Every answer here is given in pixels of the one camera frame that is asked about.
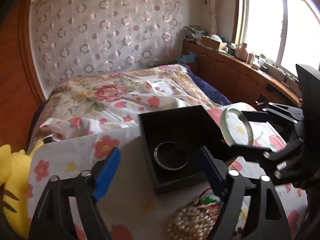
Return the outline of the green jade bangle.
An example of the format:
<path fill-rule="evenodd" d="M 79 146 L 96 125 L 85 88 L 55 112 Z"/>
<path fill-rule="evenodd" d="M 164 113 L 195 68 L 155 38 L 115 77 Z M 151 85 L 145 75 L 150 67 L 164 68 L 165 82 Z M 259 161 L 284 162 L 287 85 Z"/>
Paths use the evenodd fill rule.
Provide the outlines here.
<path fill-rule="evenodd" d="M 220 130 L 228 146 L 253 145 L 253 131 L 244 113 L 238 109 L 225 108 L 220 118 Z"/>

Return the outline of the black jewelry box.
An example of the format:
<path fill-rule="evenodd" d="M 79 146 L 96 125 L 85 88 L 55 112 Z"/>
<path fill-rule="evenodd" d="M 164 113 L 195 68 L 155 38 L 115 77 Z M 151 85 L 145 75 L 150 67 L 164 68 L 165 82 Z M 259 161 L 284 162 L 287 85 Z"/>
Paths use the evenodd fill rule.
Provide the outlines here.
<path fill-rule="evenodd" d="M 202 146 L 226 165 L 236 159 L 202 106 L 142 113 L 138 118 L 146 163 L 158 196 L 206 179 L 200 159 Z"/>

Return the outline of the green pendant charm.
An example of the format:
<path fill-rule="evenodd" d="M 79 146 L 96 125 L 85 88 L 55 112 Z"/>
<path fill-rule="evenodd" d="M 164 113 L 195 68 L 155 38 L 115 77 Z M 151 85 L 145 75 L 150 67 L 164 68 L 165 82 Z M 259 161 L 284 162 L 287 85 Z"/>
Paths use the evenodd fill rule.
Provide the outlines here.
<path fill-rule="evenodd" d="M 214 199 L 211 196 L 205 196 L 205 197 L 201 198 L 201 204 L 202 205 L 209 205 L 209 204 L 212 204 L 212 203 L 217 203 L 217 200 Z"/>

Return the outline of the strawberry flower print quilt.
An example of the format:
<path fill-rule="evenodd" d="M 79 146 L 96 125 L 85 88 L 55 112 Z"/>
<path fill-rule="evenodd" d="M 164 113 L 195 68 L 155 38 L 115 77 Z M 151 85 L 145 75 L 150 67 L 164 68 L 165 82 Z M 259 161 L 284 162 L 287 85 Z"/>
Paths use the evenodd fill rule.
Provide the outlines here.
<path fill-rule="evenodd" d="M 221 105 L 206 109 L 216 124 L 223 110 Z M 98 208 L 107 227 L 115 235 L 123 234 L 127 239 L 168 239 L 165 228 L 175 210 L 195 199 L 209 186 L 207 182 L 201 182 L 156 196 L 144 157 L 139 123 L 60 141 L 53 137 L 41 140 L 44 145 L 35 151 L 29 172 L 28 185 L 33 187 L 33 196 L 28 198 L 28 217 L 34 215 L 50 176 L 74 177 L 104 159 L 114 147 L 120 150 L 120 164 L 106 196 L 98 202 Z"/>

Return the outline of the wooden sideboard cabinet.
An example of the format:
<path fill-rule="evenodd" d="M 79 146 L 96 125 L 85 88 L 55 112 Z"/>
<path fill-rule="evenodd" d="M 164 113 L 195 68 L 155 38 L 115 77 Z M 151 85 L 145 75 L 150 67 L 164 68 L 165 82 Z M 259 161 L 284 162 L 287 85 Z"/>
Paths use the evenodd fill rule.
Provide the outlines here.
<path fill-rule="evenodd" d="M 217 89 L 232 103 L 245 102 L 256 110 L 267 103 L 297 107 L 299 97 L 280 81 L 265 72 L 255 70 L 239 59 L 198 44 L 182 45 L 182 55 L 197 55 L 194 74 Z"/>

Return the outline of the dark blue blanket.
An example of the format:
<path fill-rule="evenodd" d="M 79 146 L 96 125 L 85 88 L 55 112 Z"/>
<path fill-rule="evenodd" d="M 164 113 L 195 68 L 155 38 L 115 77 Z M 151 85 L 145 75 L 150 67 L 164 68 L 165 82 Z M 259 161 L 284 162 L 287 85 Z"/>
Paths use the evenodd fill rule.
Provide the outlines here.
<path fill-rule="evenodd" d="M 217 89 L 206 83 L 206 81 L 202 80 L 200 77 L 193 74 L 191 68 L 187 64 L 182 64 L 187 69 L 187 73 L 189 77 L 193 80 L 193 82 L 199 87 L 200 90 L 212 100 L 212 102 L 220 104 L 221 106 L 230 105 L 231 102 Z"/>

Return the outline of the pink bottle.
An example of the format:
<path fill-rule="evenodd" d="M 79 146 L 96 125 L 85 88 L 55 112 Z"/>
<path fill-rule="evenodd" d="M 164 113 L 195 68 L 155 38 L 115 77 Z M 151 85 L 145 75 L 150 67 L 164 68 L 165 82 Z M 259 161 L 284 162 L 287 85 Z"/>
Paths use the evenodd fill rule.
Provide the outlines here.
<path fill-rule="evenodd" d="M 248 59 L 248 51 L 247 51 L 247 44 L 242 42 L 240 46 L 236 50 L 236 57 L 242 61 L 247 61 Z"/>

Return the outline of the floral rose bedspread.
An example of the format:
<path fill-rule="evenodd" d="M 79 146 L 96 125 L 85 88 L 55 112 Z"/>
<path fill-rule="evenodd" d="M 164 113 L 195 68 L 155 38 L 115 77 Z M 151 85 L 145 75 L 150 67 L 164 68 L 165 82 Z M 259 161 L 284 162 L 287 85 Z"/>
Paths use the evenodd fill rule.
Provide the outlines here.
<path fill-rule="evenodd" d="M 136 126 L 138 116 L 189 106 L 213 109 L 211 100 L 180 64 L 135 72 L 79 77 L 56 86 L 31 134 L 29 148 L 55 141 Z"/>

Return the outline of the yellow pikachu plush toy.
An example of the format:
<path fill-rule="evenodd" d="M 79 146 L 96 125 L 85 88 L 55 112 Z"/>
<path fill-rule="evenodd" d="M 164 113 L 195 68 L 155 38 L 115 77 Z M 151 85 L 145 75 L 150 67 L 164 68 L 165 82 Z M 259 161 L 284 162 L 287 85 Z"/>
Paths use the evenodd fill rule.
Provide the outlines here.
<path fill-rule="evenodd" d="M 12 153 L 10 145 L 1 146 L 1 209 L 15 233 L 28 238 L 28 198 L 33 196 L 33 187 L 28 185 L 31 161 L 35 151 L 44 145 L 39 141 L 29 155 L 25 150 Z"/>

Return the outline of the blue plastic bag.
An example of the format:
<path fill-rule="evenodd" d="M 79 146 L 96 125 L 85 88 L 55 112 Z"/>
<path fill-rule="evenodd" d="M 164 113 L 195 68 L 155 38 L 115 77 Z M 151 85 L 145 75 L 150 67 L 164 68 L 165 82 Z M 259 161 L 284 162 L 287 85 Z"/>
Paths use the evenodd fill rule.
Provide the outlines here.
<path fill-rule="evenodd" d="M 196 58 L 197 54 L 189 51 L 187 55 L 182 55 L 181 57 L 177 58 L 176 61 L 179 64 L 195 63 Z"/>

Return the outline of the wooden louvered wardrobe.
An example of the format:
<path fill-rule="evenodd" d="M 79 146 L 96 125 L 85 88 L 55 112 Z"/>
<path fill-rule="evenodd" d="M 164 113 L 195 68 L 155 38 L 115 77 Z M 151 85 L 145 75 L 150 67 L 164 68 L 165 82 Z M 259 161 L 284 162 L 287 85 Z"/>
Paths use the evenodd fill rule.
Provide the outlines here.
<path fill-rule="evenodd" d="M 16 0 L 1 24 L 1 144 L 28 146 L 33 115 L 45 101 L 29 37 L 31 0 Z"/>

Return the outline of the stack of magazines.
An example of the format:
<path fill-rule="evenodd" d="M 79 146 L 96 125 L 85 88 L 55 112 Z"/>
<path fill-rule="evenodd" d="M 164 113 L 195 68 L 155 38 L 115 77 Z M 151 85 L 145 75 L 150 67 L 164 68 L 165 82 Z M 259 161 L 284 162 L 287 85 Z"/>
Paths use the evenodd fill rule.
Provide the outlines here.
<path fill-rule="evenodd" d="M 184 27 L 185 37 L 184 42 L 197 44 L 201 41 L 202 36 L 207 36 L 208 33 L 197 25 L 188 25 Z"/>

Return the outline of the circle pattern sheer curtain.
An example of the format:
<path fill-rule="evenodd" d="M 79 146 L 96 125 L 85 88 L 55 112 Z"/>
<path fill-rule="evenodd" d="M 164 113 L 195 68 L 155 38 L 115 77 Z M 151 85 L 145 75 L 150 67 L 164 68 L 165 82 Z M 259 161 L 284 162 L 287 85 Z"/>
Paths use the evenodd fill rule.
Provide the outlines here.
<path fill-rule="evenodd" d="M 181 0 L 36 0 L 34 62 L 51 84 L 168 62 L 181 10 Z"/>

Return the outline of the window with white frame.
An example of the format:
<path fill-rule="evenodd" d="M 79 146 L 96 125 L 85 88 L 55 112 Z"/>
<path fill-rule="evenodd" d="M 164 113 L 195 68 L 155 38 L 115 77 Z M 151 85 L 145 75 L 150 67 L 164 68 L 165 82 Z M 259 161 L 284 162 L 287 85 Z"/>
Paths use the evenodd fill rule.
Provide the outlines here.
<path fill-rule="evenodd" d="M 273 67 L 297 76 L 319 70 L 319 10 L 312 0 L 237 0 L 235 42 Z"/>

